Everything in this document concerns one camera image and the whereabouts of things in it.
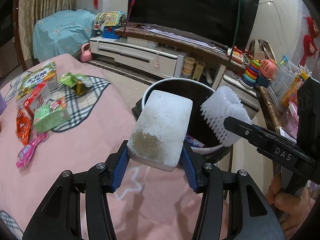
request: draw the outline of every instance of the brown stain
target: brown stain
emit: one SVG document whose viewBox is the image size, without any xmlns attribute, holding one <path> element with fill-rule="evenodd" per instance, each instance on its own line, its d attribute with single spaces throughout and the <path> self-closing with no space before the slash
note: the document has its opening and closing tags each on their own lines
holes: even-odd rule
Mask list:
<svg viewBox="0 0 320 240">
<path fill-rule="evenodd" d="M 156 135 L 144 133 L 142 128 L 138 128 L 132 133 L 131 141 L 136 155 L 159 163 L 164 162 L 162 142 Z"/>
</svg>

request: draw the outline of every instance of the black tv screen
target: black tv screen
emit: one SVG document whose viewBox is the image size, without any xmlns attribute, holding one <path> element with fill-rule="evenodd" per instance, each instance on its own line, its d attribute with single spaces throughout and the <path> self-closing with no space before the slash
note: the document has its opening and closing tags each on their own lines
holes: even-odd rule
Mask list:
<svg viewBox="0 0 320 240">
<path fill-rule="evenodd" d="M 241 0 L 236 46 L 244 50 L 257 14 L 259 0 Z M 130 22 L 179 29 L 232 46 L 238 0 L 136 0 Z"/>
</svg>

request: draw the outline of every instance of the plaid placemat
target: plaid placemat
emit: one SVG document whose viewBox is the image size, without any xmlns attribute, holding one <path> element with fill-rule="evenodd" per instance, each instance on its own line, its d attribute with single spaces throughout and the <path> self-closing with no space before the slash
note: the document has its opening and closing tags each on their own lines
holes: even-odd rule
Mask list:
<svg viewBox="0 0 320 240">
<path fill-rule="evenodd" d="M 4 97 L 4 101 L 8 102 L 9 100 L 11 100 L 14 97 L 14 95 L 20 89 L 20 85 L 21 85 L 23 79 L 27 75 L 29 75 L 30 73 L 32 73 L 32 72 L 31 71 L 25 71 L 22 74 L 20 74 L 19 76 L 17 76 L 16 78 L 11 80 L 11 82 L 10 82 L 10 90 L 8 91 L 6 96 Z"/>
<path fill-rule="evenodd" d="M 7 225 L 9 230 L 19 239 L 22 239 L 23 232 L 18 226 L 18 224 L 14 221 L 14 219 L 9 216 L 5 211 L 0 210 L 0 218 Z"/>
<path fill-rule="evenodd" d="M 68 111 L 71 115 L 70 121 L 52 129 L 53 132 L 64 132 L 81 124 L 88 118 L 93 107 L 100 99 L 101 94 L 108 85 L 110 85 L 110 82 L 103 78 L 93 76 L 87 77 L 93 82 L 93 85 L 83 96 L 77 96 L 73 89 L 70 89 L 64 84 L 59 84 L 57 90 L 52 92 L 51 101 L 65 96 L 66 102 L 68 103 Z"/>
</svg>

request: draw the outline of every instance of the beige curtain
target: beige curtain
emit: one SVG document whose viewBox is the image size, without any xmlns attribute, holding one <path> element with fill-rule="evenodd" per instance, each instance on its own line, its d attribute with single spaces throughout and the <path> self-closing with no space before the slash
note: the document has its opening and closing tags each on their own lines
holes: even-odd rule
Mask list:
<svg viewBox="0 0 320 240">
<path fill-rule="evenodd" d="M 19 36 L 27 66 L 32 62 L 32 35 L 36 22 L 63 10 L 71 10 L 71 0 L 19 0 Z"/>
</svg>

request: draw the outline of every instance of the blue gripper pad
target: blue gripper pad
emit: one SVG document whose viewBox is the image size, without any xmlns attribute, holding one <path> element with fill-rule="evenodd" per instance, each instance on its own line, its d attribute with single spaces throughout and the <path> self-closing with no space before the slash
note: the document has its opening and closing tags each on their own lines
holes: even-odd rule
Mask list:
<svg viewBox="0 0 320 240">
<path fill-rule="evenodd" d="M 189 186 L 193 189 L 194 192 L 197 192 L 199 185 L 196 179 L 196 170 L 193 167 L 190 157 L 188 155 L 188 152 L 184 146 L 182 148 L 180 158 L 181 158 L 182 166 L 186 174 Z"/>
<path fill-rule="evenodd" d="M 113 182 L 111 185 L 113 191 L 116 191 L 116 189 L 120 187 L 129 160 L 130 157 L 128 155 L 128 147 L 126 147 L 119 159 L 115 171 L 113 172 Z"/>
</svg>

